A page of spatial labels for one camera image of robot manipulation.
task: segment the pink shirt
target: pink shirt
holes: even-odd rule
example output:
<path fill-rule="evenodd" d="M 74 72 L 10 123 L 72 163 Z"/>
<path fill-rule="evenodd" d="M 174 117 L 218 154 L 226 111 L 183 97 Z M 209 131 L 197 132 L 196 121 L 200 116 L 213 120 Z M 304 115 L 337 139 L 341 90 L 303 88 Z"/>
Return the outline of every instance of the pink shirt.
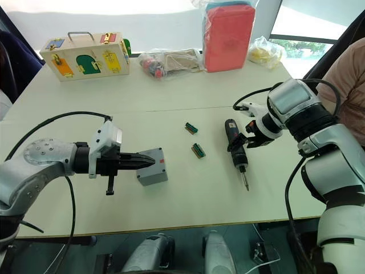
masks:
<path fill-rule="evenodd" d="M 365 146 L 365 38 L 348 47 L 330 67 L 324 80 L 334 84 L 341 93 L 340 123 L 343 123 Z M 317 86 L 320 98 L 335 102 L 328 86 Z"/>

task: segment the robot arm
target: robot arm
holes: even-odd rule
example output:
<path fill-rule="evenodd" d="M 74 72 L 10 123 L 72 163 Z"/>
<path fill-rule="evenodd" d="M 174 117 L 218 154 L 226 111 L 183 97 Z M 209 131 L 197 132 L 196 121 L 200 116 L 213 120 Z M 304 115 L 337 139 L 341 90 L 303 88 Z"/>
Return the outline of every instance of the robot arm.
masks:
<path fill-rule="evenodd" d="M 113 194 L 118 170 L 136 170 L 155 163 L 142 154 L 121 153 L 121 130 L 111 121 L 98 129 L 87 143 L 65 143 L 44 138 L 29 144 L 16 158 L 0 165 L 0 252 L 11 243 L 19 222 L 52 180 L 74 173 L 109 176 L 107 195 Z"/>
<path fill-rule="evenodd" d="M 266 145 L 279 137 L 281 129 L 287 128 L 298 142 L 299 153 L 311 158 L 301 171 L 305 185 L 313 197 L 327 205 L 318 227 L 319 261 L 331 263 L 337 271 L 333 273 L 365 273 L 361 259 L 365 252 L 362 147 L 300 80 L 290 79 L 271 90 L 266 113 L 262 106 L 253 103 L 243 106 L 247 108 L 245 114 L 257 115 L 257 120 L 246 126 L 247 132 L 255 137 L 238 136 L 228 150 L 244 143 L 248 147 L 253 147 L 252 143 Z"/>

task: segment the green door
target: green door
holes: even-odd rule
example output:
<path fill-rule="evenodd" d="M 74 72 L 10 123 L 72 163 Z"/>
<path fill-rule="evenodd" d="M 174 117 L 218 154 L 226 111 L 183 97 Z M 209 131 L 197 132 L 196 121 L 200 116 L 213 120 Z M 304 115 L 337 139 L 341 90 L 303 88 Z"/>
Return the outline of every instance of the green door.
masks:
<path fill-rule="evenodd" d="M 95 62 L 95 59 L 89 55 L 77 56 L 76 62 L 83 74 L 100 73 L 97 62 Z"/>

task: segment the window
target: window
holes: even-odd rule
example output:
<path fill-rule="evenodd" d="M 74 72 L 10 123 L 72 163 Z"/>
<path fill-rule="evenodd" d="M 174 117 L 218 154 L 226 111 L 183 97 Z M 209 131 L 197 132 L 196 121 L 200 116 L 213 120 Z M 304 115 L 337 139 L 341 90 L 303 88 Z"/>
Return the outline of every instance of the window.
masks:
<path fill-rule="evenodd" d="M 270 41 L 283 46 L 283 65 L 302 78 L 365 9 L 359 0 L 283 0 Z"/>
<path fill-rule="evenodd" d="M 270 39 L 286 51 L 282 63 L 293 78 L 303 78 L 304 75 L 321 59 L 332 44 Z"/>

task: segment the white table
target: white table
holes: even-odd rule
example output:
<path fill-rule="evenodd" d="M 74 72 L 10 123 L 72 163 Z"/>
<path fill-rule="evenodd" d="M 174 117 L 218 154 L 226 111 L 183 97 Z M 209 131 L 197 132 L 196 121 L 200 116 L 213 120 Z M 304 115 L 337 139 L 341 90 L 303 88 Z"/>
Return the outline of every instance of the white table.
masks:
<path fill-rule="evenodd" d="M 246 150 L 247 192 L 226 151 L 224 121 L 233 118 L 243 130 L 251 119 L 233 111 L 233 102 L 288 77 L 282 66 L 267 71 L 247 62 L 242 70 L 202 72 L 157 82 L 133 63 L 127 77 L 59 83 L 44 67 L 0 123 L 0 159 L 23 134 L 50 116 L 72 110 L 100 111 L 111 114 L 122 128 L 124 152 L 162 147 L 169 180 L 143 187 L 135 171 L 119 171 L 114 196 L 105 196 L 107 177 L 73 176 L 76 236 L 285 220 L 284 188 L 300 159 L 296 142 L 286 132 L 268 146 Z M 116 90 L 117 84 L 128 88 Z M 252 99 L 265 102 L 265 96 Z M 38 100 L 44 107 L 35 106 Z M 64 118 L 36 132 L 27 143 L 45 136 L 87 142 L 102 122 L 86 116 Z M 188 133 L 186 122 L 199 132 Z M 191 151 L 195 142 L 206 157 L 197 159 Z M 324 206 L 311 197 L 300 175 L 295 177 L 290 195 L 294 217 L 322 214 Z M 66 236 L 71 215 L 68 185 L 59 178 L 41 192 L 25 217 L 45 233 L 21 227 L 19 237 Z"/>

